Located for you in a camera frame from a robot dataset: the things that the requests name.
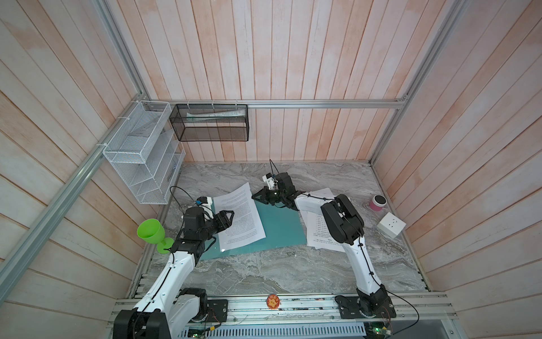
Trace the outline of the printed paper sheet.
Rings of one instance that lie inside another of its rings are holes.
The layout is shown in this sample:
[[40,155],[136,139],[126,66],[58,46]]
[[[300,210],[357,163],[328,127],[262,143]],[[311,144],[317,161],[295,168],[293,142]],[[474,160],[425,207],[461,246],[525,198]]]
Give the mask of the printed paper sheet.
[[214,198],[213,205],[216,212],[234,212],[231,226],[218,233],[221,252],[238,249],[266,238],[249,183],[229,194]]
[[344,253],[341,244],[331,236],[323,217],[321,206],[333,200],[334,193],[330,188],[301,194],[295,199],[295,204],[301,212],[307,229],[307,245],[315,249],[327,249]]

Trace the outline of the teal paper folder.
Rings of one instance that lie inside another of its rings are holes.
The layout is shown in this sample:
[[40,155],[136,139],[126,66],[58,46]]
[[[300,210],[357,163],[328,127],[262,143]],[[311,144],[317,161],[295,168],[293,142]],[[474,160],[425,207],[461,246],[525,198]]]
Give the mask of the teal paper folder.
[[306,234],[303,231],[300,215],[297,211],[259,202],[255,202],[255,206],[261,217],[266,238],[223,252],[220,251],[220,244],[217,242],[200,259],[205,261],[283,247],[306,245]]

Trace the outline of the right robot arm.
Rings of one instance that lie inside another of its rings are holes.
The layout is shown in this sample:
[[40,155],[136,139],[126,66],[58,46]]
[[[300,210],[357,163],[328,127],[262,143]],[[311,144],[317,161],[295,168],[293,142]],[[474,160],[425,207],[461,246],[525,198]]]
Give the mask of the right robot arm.
[[265,186],[252,196],[260,203],[315,213],[323,217],[330,236],[344,250],[356,278],[357,296],[337,295],[341,317],[346,319],[396,316],[387,288],[373,269],[364,237],[364,220],[344,195],[303,192],[294,186],[288,173],[268,173]]

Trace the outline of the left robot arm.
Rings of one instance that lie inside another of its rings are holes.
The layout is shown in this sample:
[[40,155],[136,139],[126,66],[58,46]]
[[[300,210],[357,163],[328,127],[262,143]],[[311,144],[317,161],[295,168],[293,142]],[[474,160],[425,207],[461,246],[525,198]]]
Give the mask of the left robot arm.
[[122,310],[114,320],[113,338],[177,338],[190,321],[204,322],[208,315],[204,289],[182,289],[200,257],[206,242],[232,226],[235,213],[221,210],[209,216],[208,209],[190,207],[169,258],[148,293],[130,310]]

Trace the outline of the green plastic goblet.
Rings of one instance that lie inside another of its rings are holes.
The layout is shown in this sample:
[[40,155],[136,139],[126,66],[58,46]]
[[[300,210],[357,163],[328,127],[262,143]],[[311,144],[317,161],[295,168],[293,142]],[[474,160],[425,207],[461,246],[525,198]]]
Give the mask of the green plastic goblet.
[[174,244],[171,237],[165,235],[165,228],[157,219],[143,221],[137,229],[137,235],[148,244],[154,244],[160,254],[168,254]]

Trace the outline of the red round sticker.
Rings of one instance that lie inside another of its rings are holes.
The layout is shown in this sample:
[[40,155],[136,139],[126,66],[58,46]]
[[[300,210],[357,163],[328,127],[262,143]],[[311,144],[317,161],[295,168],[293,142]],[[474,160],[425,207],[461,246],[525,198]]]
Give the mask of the red round sticker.
[[280,303],[281,303],[280,298],[275,294],[268,295],[266,299],[267,307],[272,310],[279,309]]

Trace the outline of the pink cylindrical speaker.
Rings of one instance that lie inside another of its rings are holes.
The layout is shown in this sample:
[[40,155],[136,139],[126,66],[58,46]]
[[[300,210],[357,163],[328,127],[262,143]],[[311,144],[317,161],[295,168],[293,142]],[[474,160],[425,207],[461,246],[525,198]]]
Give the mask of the pink cylindrical speaker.
[[387,206],[388,200],[383,195],[375,195],[369,202],[369,208],[375,212],[379,212]]

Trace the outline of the white power socket cube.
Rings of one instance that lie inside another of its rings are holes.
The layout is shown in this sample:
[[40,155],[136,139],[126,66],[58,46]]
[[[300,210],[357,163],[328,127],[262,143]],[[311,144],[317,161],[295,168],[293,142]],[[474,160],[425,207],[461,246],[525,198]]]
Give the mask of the white power socket cube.
[[377,228],[391,239],[395,239],[405,229],[405,221],[388,212],[377,224]]

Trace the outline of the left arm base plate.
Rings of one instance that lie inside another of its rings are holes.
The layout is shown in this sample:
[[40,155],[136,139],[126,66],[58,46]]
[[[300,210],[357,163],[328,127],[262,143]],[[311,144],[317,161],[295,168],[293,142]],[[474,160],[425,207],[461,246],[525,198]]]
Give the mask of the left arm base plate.
[[224,323],[227,321],[229,301],[227,299],[211,299],[206,301],[200,311],[204,321]]

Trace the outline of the black mesh wall basket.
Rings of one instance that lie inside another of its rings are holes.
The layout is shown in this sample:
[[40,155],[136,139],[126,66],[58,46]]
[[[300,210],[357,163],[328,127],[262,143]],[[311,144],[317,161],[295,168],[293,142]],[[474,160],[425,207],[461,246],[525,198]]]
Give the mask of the black mesh wall basket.
[[176,104],[169,117],[181,142],[247,142],[248,106],[240,104]]

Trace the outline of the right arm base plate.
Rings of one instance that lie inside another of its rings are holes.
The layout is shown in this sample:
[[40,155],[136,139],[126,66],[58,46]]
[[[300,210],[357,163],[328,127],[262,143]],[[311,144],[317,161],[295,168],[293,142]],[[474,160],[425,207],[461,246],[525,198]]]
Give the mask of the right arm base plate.
[[397,317],[395,306],[390,297],[382,302],[371,304],[367,299],[360,297],[335,296],[340,317],[342,319],[392,319]]

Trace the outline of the aluminium front rail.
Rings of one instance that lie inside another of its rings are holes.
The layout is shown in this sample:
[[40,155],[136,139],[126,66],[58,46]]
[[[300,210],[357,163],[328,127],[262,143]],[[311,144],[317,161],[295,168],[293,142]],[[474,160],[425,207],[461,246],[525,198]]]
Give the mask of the aluminium front rail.
[[[391,296],[396,317],[391,321],[407,324],[419,320],[458,319],[451,300],[443,292],[394,292]],[[280,295],[277,309],[268,307],[266,295],[209,296],[208,302],[227,300],[221,311],[226,325],[256,325],[279,323],[335,323],[343,322],[340,308],[332,294]]]

